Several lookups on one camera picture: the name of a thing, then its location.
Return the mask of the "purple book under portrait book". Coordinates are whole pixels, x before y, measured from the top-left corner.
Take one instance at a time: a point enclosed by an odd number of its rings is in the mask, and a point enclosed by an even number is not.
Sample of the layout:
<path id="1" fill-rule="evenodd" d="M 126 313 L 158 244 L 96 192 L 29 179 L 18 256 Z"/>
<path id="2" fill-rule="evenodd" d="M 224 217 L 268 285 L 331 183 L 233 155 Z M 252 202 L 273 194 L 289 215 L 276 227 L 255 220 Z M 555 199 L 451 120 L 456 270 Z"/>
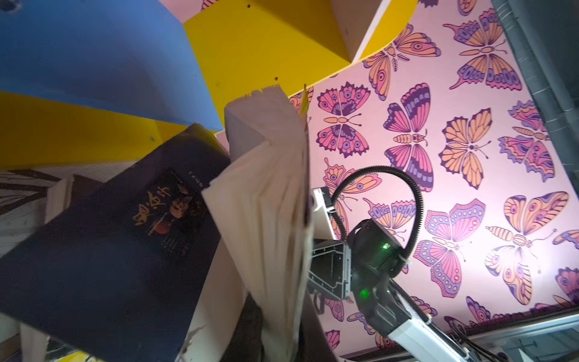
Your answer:
<path id="1" fill-rule="evenodd" d="M 105 361 L 173 361 L 220 234 L 202 198 L 229 166 L 192 125 L 1 259 L 2 313 Z"/>

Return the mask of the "purple portrait cover book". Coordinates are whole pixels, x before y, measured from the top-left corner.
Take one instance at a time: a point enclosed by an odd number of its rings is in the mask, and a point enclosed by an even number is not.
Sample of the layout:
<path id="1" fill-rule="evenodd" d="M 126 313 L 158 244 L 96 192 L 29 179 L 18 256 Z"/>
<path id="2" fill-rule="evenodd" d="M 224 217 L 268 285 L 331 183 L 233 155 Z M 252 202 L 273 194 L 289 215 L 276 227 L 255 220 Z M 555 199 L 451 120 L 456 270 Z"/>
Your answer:
<path id="1" fill-rule="evenodd" d="M 261 309 L 265 357 L 289 361 L 313 244 L 306 122 L 278 85 L 230 102 L 224 116 L 231 164 L 202 195 Z"/>

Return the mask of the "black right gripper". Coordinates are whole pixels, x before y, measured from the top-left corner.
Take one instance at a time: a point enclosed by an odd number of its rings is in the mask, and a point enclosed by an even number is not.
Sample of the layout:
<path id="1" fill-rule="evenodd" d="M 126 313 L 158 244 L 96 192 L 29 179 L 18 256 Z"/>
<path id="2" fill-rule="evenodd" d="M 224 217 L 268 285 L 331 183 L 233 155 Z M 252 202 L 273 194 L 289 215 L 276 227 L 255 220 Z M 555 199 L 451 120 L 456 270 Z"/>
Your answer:
<path id="1" fill-rule="evenodd" d="M 382 224 L 364 220 L 345 241 L 315 241 L 308 289 L 336 302 L 353 297 L 369 326 L 388 335 L 407 321 L 407 311 L 392 294 L 391 282 L 404 250 Z M 298 361 L 337 362 L 308 294 L 300 322 Z M 262 361 L 262 325 L 262 310 L 249 294 L 220 361 Z"/>

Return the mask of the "yellow bookshelf pink blue shelves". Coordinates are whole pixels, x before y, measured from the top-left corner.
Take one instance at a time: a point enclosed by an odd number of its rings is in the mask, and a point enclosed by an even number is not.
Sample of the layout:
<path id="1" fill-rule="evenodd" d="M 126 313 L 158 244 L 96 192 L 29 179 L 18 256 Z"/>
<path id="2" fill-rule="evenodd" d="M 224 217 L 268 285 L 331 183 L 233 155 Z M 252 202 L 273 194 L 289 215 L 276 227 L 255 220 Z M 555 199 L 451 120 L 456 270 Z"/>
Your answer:
<path id="1" fill-rule="evenodd" d="M 415 1 L 3 1 L 1 167 L 129 161 L 388 45 Z"/>

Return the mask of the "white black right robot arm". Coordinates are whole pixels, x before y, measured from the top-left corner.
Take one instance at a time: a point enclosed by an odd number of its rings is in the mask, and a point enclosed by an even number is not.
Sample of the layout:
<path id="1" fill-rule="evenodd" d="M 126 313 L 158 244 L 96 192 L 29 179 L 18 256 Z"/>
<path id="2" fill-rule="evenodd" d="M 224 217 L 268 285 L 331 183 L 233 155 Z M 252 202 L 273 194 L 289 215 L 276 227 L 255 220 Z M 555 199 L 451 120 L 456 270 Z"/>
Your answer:
<path id="1" fill-rule="evenodd" d="M 416 244 L 405 246 L 374 220 L 364 220 L 345 241 L 329 221 L 316 222 L 308 292 L 316 316 L 353 297 L 368 327 L 419 361 L 469 361 L 469 351 L 446 336 L 395 282 Z"/>

